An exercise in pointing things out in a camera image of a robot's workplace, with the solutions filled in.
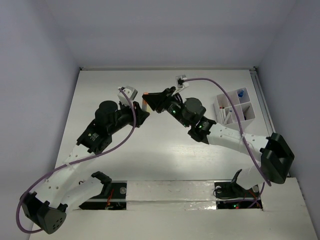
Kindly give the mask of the clear tube orange tip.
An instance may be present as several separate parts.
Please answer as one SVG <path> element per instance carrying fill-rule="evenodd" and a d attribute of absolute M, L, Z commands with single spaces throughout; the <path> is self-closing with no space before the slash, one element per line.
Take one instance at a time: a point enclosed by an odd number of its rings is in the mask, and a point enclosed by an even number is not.
<path fill-rule="evenodd" d="M 143 95 L 142 95 L 142 107 L 141 109 L 145 112 L 148 112 L 148 103 L 145 101 L 144 99 L 144 95 L 148 95 L 149 93 L 148 92 L 144 92 Z"/>

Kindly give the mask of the red cap white marker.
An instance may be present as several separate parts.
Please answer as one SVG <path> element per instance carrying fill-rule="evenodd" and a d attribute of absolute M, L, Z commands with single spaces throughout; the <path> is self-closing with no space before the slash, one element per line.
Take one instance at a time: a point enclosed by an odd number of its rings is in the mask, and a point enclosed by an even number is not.
<path fill-rule="evenodd" d="M 225 118 L 226 118 L 225 108 L 221 106 L 219 108 L 219 111 L 220 111 L 220 115 L 221 115 L 221 122 L 224 123 Z"/>

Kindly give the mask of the blue cap white marker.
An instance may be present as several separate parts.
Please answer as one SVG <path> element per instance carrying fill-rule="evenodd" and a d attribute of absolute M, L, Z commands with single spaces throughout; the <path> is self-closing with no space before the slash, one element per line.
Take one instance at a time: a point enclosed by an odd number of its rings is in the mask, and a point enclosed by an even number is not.
<path fill-rule="evenodd" d="M 225 117 L 224 117 L 224 121 L 223 121 L 224 125 L 226 125 L 228 123 L 229 119 L 232 116 L 232 112 L 233 112 L 232 110 L 228 110 L 228 111 L 225 110 Z"/>

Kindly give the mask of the blue glue bottle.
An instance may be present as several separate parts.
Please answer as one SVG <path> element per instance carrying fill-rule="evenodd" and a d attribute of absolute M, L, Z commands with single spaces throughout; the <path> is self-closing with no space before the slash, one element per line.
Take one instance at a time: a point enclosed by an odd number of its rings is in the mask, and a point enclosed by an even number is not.
<path fill-rule="evenodd" d="M 245 90 L 244 89 L 240 89 L 238 92 L 237 92 L 237 95 L 239 98 L 242 98 L 245 94 Z"/>

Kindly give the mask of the black scissors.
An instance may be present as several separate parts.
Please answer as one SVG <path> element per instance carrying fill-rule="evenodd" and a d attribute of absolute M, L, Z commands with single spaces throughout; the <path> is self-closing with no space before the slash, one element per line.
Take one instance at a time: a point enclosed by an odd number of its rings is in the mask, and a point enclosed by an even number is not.
<path fill-rule="evenodd" d="M 244 109 L 243 109 L 243 117 L 244 117 L 244 120 L 246 121 L 247 120 L 247 115 L 248 115 L 248 111 L 249 109 L 251 108 L 250 105 L 246 106 Z"/>

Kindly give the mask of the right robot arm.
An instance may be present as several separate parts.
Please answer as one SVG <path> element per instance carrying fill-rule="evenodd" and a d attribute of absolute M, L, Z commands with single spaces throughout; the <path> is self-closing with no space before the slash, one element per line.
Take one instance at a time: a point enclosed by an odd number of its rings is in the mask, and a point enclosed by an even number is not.
<path fill-rule="evenodd" d="M 254 185 L 265 181 L 284 184 L 294 154 L 282 135 L 258 136 L 241 133 L 205 117 L 206 108 L 195 97 L 182 101 L 175 87 L 162 92 L 143 94 L 143 100 L 157 112 L 168 112 L 184 127 L 188 135 L 199 143 L 225 147 L 253 157 L 254 164 L 240 169 L 234 175 L 230 190 L 235 196 L 242 196 Z"/>

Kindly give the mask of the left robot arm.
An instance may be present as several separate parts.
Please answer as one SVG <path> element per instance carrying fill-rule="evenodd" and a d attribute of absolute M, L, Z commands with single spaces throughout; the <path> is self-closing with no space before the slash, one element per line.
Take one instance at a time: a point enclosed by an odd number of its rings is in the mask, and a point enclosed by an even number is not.
<path fill-rule="evenodd" d="M 101 171 L 88 176 L 73 186 L 96 158 L 121 147 L 149 117 L 136 101 L 103 101 L 95 111 L 94 119 L 76 140 L 76 144 L 62 165 L 46 173 L 22 194 L 16 208 L 15 221 L 26 234 L 20 221 L 20 212 L 39 228 L 37 232 L 56 232 L 67 214 L 92 197 L 104 198 L 110 194 L 112 179 Z"/>

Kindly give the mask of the white compartment organizer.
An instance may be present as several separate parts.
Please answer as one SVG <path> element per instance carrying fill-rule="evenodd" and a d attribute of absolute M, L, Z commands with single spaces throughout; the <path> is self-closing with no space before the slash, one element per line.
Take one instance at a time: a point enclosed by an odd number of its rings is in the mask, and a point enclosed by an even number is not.
<path fill-rule="evenodd" d="M 238 91 L 244 89 L 244 95 L 242 98 L 238 97 Z M 239 120 L 241 123 L 241 126 L 243 129 L 245 129 L 246 127 L 249 126 L 250 123 L 253 122 L 253 120 L 256 119 L 256 115 L 255 115 L 255 111 L 253 108 L 253 105 L 251 103 L 251 99 L 249 96 L 249 92 L 247 90 L 246 87 L 243 88 L 239 88 L 236 90 L 232 90 L 227 92 L 229 98 L 231 99 L 231 102 L 233 103 L 236 112 L 238 113 L 239 116 Z M 216 116 L 216 121 L 228 128 L 232 128 L 232 129 L 239 129 L 239 123 L 238 123 L 238 119 L 236 117 L 235 111 L 232 107 L 232 104 L 229 101 L 228 97 L 224 94 L 218 94 L 214 97 L 214 102 L 213 102 L 213 110 Z M 247 114 L 247 120 L 244 120 L 244 114 L 243 111 L 246 108 L 246 106 L 250 106 L 250 109 L 248 111 Z M 232 110 L 232 115 L 231 118 L 229 119 L 229 121 L 227 122 L 227 124 L 223 124 L 222 123 L 222 119 L 221 119 L 221 114 L 220 114 L 220 107 L 224 107 L 224 112 L 228 111 L 228 110 Z"/>

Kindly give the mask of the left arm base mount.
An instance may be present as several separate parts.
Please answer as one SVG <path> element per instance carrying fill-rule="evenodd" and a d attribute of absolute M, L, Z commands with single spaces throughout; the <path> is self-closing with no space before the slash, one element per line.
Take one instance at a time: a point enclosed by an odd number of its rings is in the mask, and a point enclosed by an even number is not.
<path fill-rule="evenodd" d="M 102 184 L 100 193 L 89 200 L 83 202 L 79 208 L 81 210 L 126 210 L 127 209 L 127 182 L 112 181 L 112 179 L 97 171 L 91 177 L 98 179 Z"/>

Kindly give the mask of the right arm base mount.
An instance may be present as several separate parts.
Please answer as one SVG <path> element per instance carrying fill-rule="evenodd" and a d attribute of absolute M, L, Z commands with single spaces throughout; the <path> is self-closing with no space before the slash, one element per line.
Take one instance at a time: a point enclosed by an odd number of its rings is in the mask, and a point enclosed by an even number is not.
<path fill-rule="evenodd" d="M 263 209 L 258 185 L 244 189 L 236 183 L 241 169 L 236 172 L 231 181 L 214 183 L 213 196 L 216 198 L 218 210 Z"/>

